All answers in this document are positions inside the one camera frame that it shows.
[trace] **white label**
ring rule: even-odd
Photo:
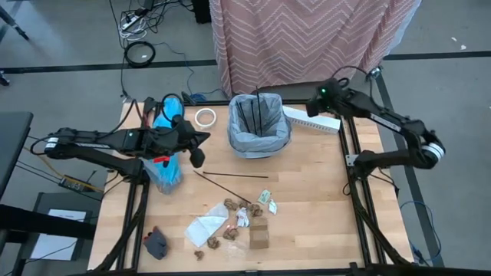
[[[384,126],[390,128],[391,130],[395,130],[397,132],[400,132],[400,126],[389,122],[388,120],[385,120],[384,118],[380,118],[379,116],[370,113],[370,118],[374,121],[377,121],[378,123],[383,124]]]
[[[75,143],[75,144],[79,146],[93,147],[98,149],[110,149],[110,147],[107,145],[99,145],[99,144],[91,144],[91,143]]]

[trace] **trash bag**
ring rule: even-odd
[[[292,127],[282,107],[277,94],[239,95],[230,101],[229,142],[238,157],[270,157],[288,145]]]
[[[183,113],[183,106],[175,98],[167,98],[164,103],[164,112],[167,117],[172,118],[175,115]],[[168,121],[162,114],[160,114],[153,122],[153,127],[171,127],[170,121]],[[145,170],[150,177],[150,180],[157,185],[157,188],[161,193],[166,195],[170,194],[177,185],[181,182],[183,174],[179,167],[179,153],[174,153],[169,158],[167,167],[163,167],[163,162],[160,158],[154,160],[143,159]]]

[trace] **brown cardboard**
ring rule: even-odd
[[[249,229],[249,248],[263,249],[269,247],[268,220],[266,218],[252,218]]]

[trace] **power strip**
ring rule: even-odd
[[[307,115],[307,112],[291,107],[284,106],[283,112],[285,112],[285,115],[293,123],[297,123],[306,127],[311,127],[316,130],[325,131],[327,133],[338,133],[339,126],[341,125],[341,121],[338,119],[324,116],[309,117]]]
[[[121,26],[121,30],[126,31],[128,28],[133,26],[133,24],[137,23],[138,20],[140,20],[142,17],[138,15],[133,15],[133,17],[130,19],[128,23],[124,23],[123,26]]]

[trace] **small trash debris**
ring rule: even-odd
[[[223,205],[225,205],[225,207],[230,211],[235,211],[239,207],[239,204],[235,203],[231,199],[225,199]]]
[[[249,205],[248,210],[251,212],[251,215],[253,217],[261,216],[262,215],[261,207],[259,207],[259,205],[257,205],[257,204],[251,204],[251,205]]]
[[[269,202],[269,211],[273,214],[276,215],[276,211],[278,210],[278,206],[276,206],[276,202],[274,202],[272,199]]]
[[[246,207],[242,207],[239,211],[237,211],[237,226],[249,227],[249,218],[247,217]]]
[[[269,200],[269,196],[271,195],[271,192],[268,190],[262,191],[261,195],[258,198],[258,202],[262,204],[266,204],[267,201]]]
[[[239,208],[241,208],[241,209],[242,209],[242,208],[245,208],[245,207],[247,208],[247,205],[248,205],[248,204],[249,204],[249,203],[248,203],[246,200],[241,200],[241,201],[239,202]]]
[[[235,241],[236,237],[239,235],[239,231],[236,226],[227,225],[227,228],[223,232],[223,238],[231,241]]]
[[[203,251],[194,251],[194,255],[197,257],[198,261],[201,261],[205,256],[205,252]]]
[[[206,243],[211,249],[217,249],[218,247],[220,247],[220,241],[216,237],[208,238],[208,241],[206,241]]]

